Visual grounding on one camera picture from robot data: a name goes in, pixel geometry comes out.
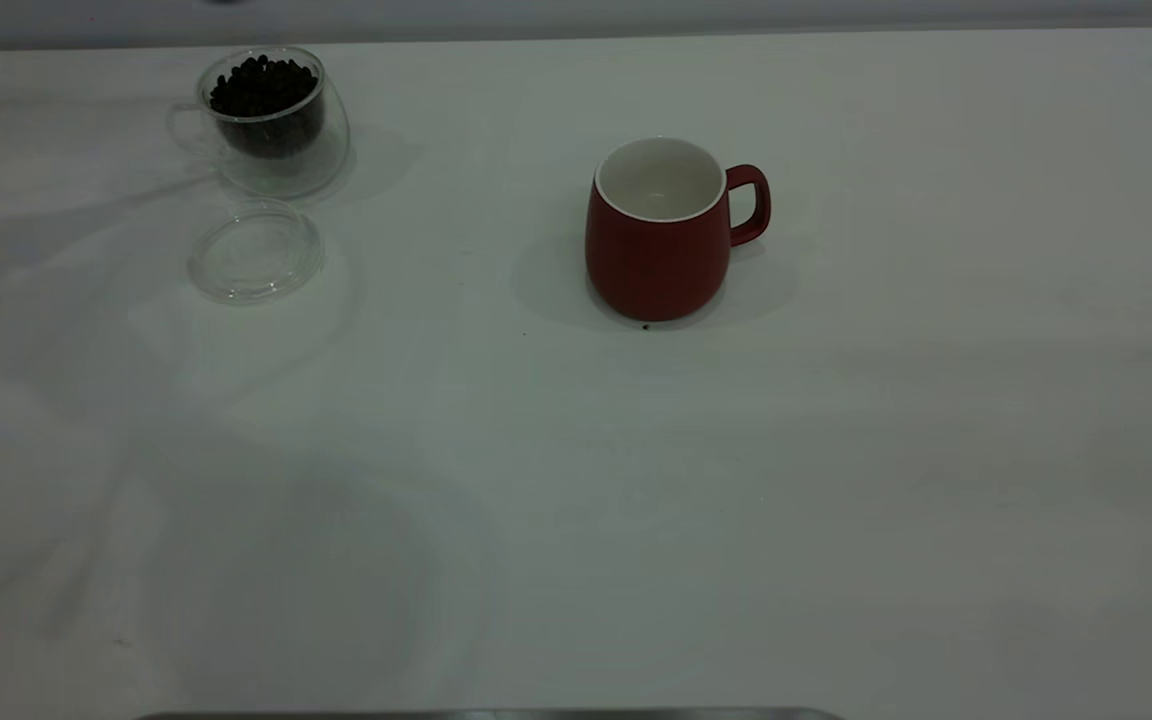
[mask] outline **white tabletop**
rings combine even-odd
[[[255,309],[162,128],[223,51],[0,53],[0,717],[1152,719],[1152,29],[314,51]],[[774,213],[644,331],[581,234],[653,132]]]

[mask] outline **gray background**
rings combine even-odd
[[[1152,0],[3,0],[0,47],[1152,24]]]

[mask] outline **coffee bean on table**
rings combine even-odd
[[[230,118],[264,118],[305,100],[319,86],[310,68],[296,60],[270,56],[248,58],[229,71],[229,77],[215,78],[211,90],[211,109]],[[218,120],[220,132],[236,150],[256,158],[288,158],[305,150],[323,131],[323,96],[314,97],[303,108],[281,118],[260,122]]]

